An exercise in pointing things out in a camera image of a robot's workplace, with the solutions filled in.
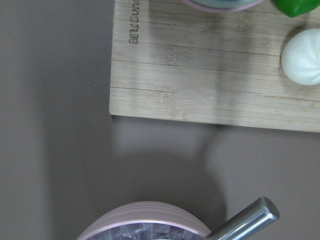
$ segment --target bamboo cutting board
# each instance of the bamboo cutting board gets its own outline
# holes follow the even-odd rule
[[[320,28],[320,8],[289,18],[268,0],[223,14],[115,0],[109,111],[320,132],[320,85],[291,82],[280,65],[286,43],[310,28]]]

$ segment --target pink bowl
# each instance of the pink bowl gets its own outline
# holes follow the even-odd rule
[[[158,201],[139,201],[106,213],[89,226],[77,240],[88,240],[105,230],[138,223],[166,224],[188,230],[200,237],[211,233],[198,218],[182,208]]]
[[[207,12],[207,13],[227,13],[227,12],[235,12],[235,11],[240,11],[240,10],[244,10],[244,9],[248,9],[250,7],[253,7],[259,3],[261,3],[263,0],[257,0],[257,1],[252,1],[249,2],[245,5],[239,6],[239,7],[232,7],[232,8],[217,8],[217,7],[209,7],[209,6],[205,6],[202,4],[199,4],[195,1],[192,0],[181,0],[183,3],[189,5],[190,7],[203,11],[203,12]]]

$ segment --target gray table surface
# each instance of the gray table surface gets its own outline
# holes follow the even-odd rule
[[[0,1],[0,239],[75,240],[126,203],[214,229],[260,196],[251,239],[320,235],[320,134],[108,112],[113,2]]]

